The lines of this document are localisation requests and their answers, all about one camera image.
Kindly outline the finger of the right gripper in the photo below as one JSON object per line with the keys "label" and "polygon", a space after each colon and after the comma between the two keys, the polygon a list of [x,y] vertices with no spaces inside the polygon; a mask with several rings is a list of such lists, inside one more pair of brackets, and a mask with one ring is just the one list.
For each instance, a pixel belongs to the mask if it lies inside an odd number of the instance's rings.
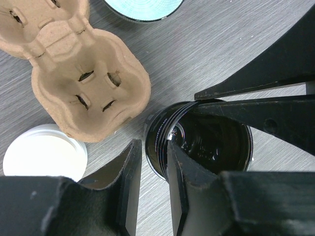
{"label": "finger of the right gripper", "polygon": [[226,117],[315,154],[315,96],[203,103],[197,113]]}

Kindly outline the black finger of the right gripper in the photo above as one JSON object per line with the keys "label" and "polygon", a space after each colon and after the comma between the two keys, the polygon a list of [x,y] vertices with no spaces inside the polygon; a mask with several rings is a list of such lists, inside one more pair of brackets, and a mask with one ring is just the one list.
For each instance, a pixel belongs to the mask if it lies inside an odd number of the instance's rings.
{"label": "black finger of the right gripper", "polygon": [[195,100],[229,97],[315,80],[315,8],[259,56]]}

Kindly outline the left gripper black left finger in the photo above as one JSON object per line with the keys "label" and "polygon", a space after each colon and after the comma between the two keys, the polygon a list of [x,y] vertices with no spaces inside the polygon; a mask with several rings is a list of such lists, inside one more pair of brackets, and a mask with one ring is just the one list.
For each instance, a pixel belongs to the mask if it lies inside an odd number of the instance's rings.
{"label": "left gripper black left finger", "polygon": [[67,177],[1,177],[3,236],[136,234],[142,142],[74,182]]}

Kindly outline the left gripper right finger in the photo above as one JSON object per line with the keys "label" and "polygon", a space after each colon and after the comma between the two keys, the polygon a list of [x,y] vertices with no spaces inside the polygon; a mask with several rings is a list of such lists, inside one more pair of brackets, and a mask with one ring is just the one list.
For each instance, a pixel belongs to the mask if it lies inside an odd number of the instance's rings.
{"label": "left gripper right finger", "polygon": [[314,235],[313,172],[216,175],[173,143],[167,152],[174,235]]}

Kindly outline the black paper coffee cup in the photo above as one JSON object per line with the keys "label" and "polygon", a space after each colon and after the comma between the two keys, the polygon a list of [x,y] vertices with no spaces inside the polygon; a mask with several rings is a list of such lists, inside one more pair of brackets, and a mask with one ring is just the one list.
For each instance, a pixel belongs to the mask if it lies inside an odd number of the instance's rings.
{"label": "black paper coffee cup", "polygon": [[193,111],[197,101],[172,104],[145,121],[145,154],[149,166],[168,181],[167,146],[176,144],[188,157],[214,174],[246,171],[252,160],[251,129],[234,120]]}

